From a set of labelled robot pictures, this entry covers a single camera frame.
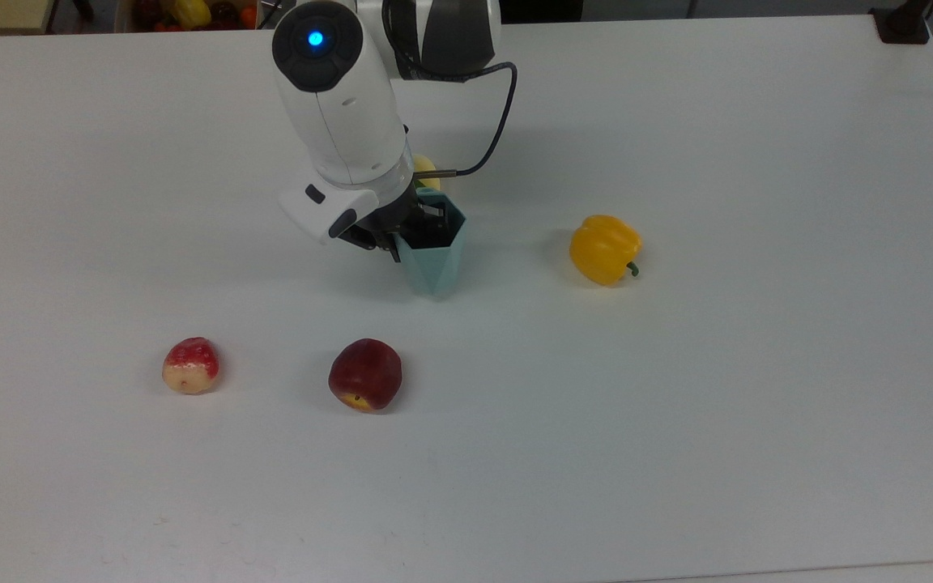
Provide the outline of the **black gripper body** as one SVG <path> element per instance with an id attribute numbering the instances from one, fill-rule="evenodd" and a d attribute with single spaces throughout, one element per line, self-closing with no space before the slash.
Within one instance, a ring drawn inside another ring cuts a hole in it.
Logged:
<path id="1" fill-rule="evenodd" d="M 344 230 L 339 239 L 362 249 L 381 249 L 390 253 L 389 233 L 400 233 L 410 215 L 418 210 L 418 204 L 417 189 L 406 188 L 392 203 L 379 207 Z"/>

